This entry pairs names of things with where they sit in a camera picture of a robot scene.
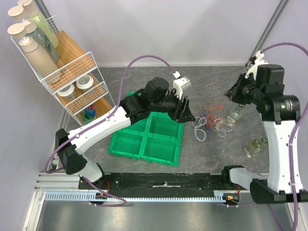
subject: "wire rack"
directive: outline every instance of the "wire rack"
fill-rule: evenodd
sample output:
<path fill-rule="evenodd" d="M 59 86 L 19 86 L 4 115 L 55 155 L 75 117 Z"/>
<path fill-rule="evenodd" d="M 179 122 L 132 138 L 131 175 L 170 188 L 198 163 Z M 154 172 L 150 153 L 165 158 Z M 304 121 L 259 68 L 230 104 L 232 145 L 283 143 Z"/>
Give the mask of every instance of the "wire rack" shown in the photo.
<path fill-rule="evenodd" d="M 65 108 L 71 114 L 71 116 L 75 116 L 84 108 L 90 106 L 106 94 L 108 94 L 108 90 L 106 89 L 105 84 L 100 83 L 83 95 L 74 99 L 72 102 L 68 103 Z"/>
<path fill-rule="evenodd" d="M 51 26 L 52 30 L 55 34 L 62 31 L 61 24 L 56 16 L 47 19 L 49 25 Z M 79 112 L 81 112 L 84 108 L 90 106 L 91 104 L 95 103 L 97 100 L 105 96 L 106 94 L 110 94 L 105 81 L 102 77 L 100 70 L 95 62 L 92 52 L 88 52 L 79 58 L 75 59 L 74 61 L 66 64 L 65 66 L 61 67 L 57 71 L 49 74 L 46 77 L 43 77 L 36 69 L 31 65 L 29 60 L 26 58 L 24 52 L 22 51 L 18 39 L 14 39 L 11 37 L 11 40 L 14 42 L 20 53 L 23 57 L 27 60 L 28 64 L 32 68 L 33 72 L 35 73 L 38 80 L 41 84 L 52 94 L 56 100 L 62 104 L 62 106 L 66 109 L 66 111 L 80 124 L 82 122 L 76 116 Z M 94 75 L 90 74 L 93 70 L 97 69 L 97 73 L 99 74 L 102 82 L 100 83 Z M 67 87 L 69 84 L 74 83 L 79 78 L 83 77 L 84 75 L 88 74 L 91 75 L 95 81 L 95 87 L 91 90 L 83 93 L 73 101 L 67 103 L 66 101 L 61 101 L 59 99 L 60 96 L 57 96 L 56 93 L 61 89 Z"/>

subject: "wall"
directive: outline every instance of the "wall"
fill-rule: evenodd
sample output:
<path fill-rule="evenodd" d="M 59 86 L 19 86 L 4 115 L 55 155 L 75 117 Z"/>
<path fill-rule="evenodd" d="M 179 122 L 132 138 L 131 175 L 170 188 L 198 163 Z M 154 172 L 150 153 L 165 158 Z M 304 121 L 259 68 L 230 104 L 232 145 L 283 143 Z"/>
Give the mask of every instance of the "wall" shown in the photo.
<path fill-rule="evenodd" d="M 98 65 L 244 64 L 279 0 L 44 0 Z M 146 59 L 138 65 L 161 65 Z"/>
<path fill-rule="evenodd" d="M 308 49 L 307 15 L 308 1 L 290 1 L 277 22 L 264 47 L 278 42 L 295 42 Z M 298 48 L 283 46 L 273 48 L 265 53 L 265 59 L 272 64 L 285 68 L 285 94 L 296 95 L 301 103 L 301 111 L 308 101 L 308 57 Z M 298 162 L 304 188 L 308 190 L 308 118 L 299 129 Z M 308 215 L 308 203 L 302 204 Z"/>
<path fill-rule="evenodd" d="M 40 84 L 10 40 L 7 15 L 15 1 L 3 0 L 0 10 L 0 226 L 22 229 L 38 172 L 50 154 L 63 110 Z"/>

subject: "bottle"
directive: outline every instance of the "bottle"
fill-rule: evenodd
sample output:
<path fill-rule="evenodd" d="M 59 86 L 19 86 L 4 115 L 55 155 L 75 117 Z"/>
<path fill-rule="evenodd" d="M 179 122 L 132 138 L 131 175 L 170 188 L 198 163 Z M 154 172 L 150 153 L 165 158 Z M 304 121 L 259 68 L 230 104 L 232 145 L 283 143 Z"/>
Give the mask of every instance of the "bottle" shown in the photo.
<path fill-rule="evenodd" d="M 27 36 L 31 36 L 35 42 L 41 45 L 52 58 L 52 60 L 56 63 L 59 58 L 58 51 L 54 48 L 54 46 L 49 41 L 48 37 L 44 33 L 42 29 L 36 26 L 35 23 L 28 21 L 25 19 L 26 14 L 24 8 L 21 6 L 15 6 L 9 9 L 8 15 L 12 18 L 21 21 L 26 28 Z"/>
<path fill-rule="evenodd" d="M 8 28 L 8 33 L 14 38 L 20 39 L 18 43 L 24 51 L 25 57 L 43 78 L 58 70 L 58 67 L 44 48 L 35 42 L 32 37 L 25 36 L 26 29 L 24 25 L 21 23 L 13 24 Z M 46 82 L 48 84 L 58 82 L 60 77 L 61 73 L 59 72 L 50 76 L 50 79 L 47 79 Z"/>
<path fill-rule="evenodd" d="M 54 34 L 54 31 L 52 30 L 44 15 L 36 7 L 33 0 L 19 0 L 18 5 L 24 7 L 26 10 L 27 18 L 34 22 L 39 28 L 41 28 L 47 35 L 53 47 L 57 48 L 59 45 L 59 40 Z"/>
<path fill-rule="evenodd" d="M 236 107 L 229 111 L 227 122 L 233 126 L 244 115 L 244 105 L 238 104 Z"/>
<path fill-rule="evenodd" d="M 246 156 L 251 158 L 265 151 L 268 142 L 269 140 L 266 137 L 255 139 L 251 144 L 244 148 Z"/>

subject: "green plastic bin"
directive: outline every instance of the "green plastic bin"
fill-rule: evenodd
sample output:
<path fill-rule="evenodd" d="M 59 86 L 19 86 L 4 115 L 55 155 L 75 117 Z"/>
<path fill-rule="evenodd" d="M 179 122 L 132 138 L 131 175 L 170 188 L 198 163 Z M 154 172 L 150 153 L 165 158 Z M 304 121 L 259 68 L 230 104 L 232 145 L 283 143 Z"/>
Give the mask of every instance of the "green plastic bin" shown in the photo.
<path fill-rule="evenodd" d="M 178 167 L 183 128 L 167 113 L 151 112 L 147 119 L 116 131 L 108 153 Z"/>

